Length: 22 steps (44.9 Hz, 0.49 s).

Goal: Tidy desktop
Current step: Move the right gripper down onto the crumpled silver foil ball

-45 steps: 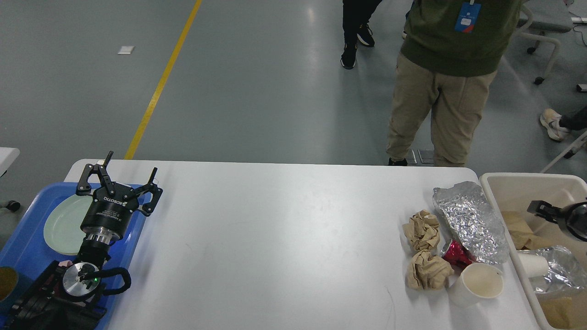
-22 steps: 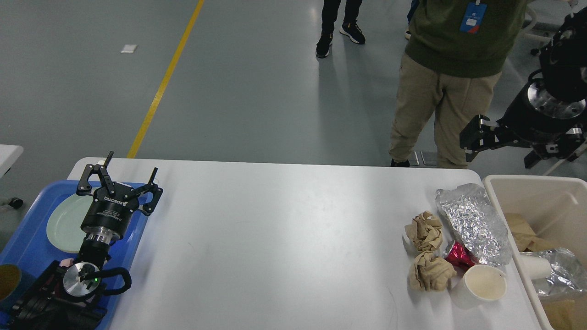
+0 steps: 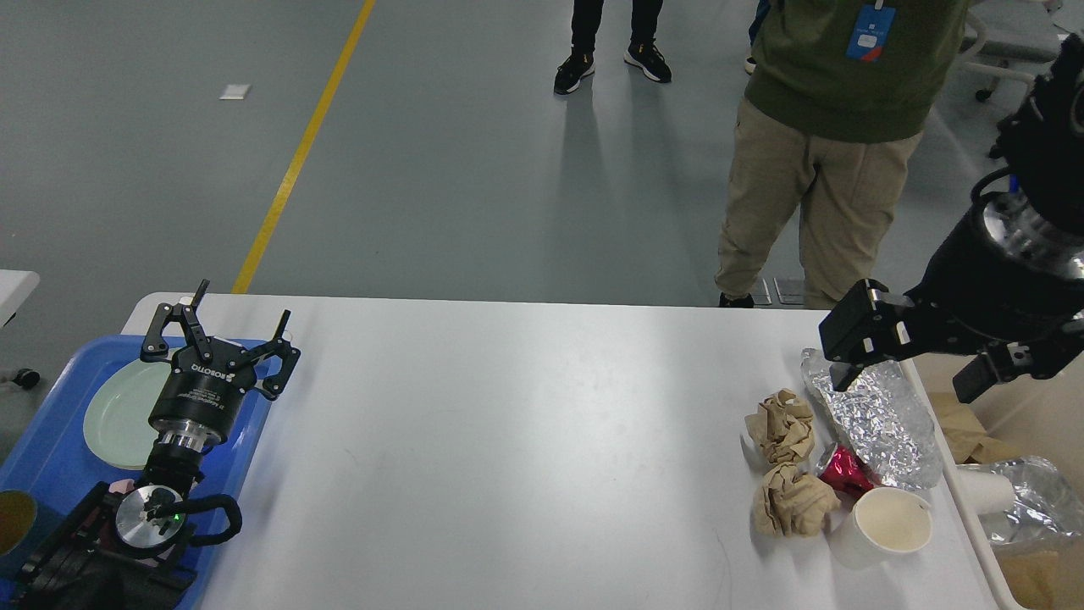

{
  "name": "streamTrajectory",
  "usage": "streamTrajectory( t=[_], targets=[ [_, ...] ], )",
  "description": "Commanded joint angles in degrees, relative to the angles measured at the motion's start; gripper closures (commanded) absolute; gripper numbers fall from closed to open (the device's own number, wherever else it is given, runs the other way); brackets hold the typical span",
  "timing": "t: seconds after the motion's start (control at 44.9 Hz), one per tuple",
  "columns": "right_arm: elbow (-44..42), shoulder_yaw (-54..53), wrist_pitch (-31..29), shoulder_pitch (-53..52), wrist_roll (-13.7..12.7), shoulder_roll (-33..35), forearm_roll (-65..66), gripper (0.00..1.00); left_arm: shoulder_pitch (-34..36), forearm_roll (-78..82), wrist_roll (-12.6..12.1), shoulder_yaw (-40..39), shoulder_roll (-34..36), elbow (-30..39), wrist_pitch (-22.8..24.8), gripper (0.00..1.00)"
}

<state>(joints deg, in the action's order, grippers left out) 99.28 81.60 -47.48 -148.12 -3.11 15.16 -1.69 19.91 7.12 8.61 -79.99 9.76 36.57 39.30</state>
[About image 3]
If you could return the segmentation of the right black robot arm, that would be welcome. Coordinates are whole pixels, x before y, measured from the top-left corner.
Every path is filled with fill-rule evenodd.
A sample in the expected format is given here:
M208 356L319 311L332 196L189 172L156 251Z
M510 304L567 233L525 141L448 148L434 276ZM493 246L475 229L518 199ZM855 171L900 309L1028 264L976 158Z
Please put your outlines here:
M835 391L864 369L926 352L971 356L964 404L1023 374L1045 380L1081 354L1081 38L998 124L1006 165L975 184L971 208L903 294L861 280L818 327Z

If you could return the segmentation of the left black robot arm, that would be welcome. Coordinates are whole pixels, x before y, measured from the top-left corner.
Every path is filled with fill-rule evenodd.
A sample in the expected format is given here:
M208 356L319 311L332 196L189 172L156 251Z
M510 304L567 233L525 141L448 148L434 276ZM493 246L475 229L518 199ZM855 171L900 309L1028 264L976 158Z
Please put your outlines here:
M3 551L12 609L191 609L241 532L236 496L301 351L285 310L263 342L209 335L207 290L162 302L145 335L70 359L3 465L34 502Z

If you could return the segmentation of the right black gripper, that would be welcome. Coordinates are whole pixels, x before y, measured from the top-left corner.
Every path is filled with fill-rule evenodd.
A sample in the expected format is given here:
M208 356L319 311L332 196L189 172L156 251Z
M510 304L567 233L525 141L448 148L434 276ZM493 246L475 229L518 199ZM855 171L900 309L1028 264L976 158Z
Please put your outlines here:
M906 295L859 280L820 323L834 391L887 360L980 352L953 378L971 404L992 386L1046 380L1083 350L1081 232L1057 228L1025 194L979 198Z

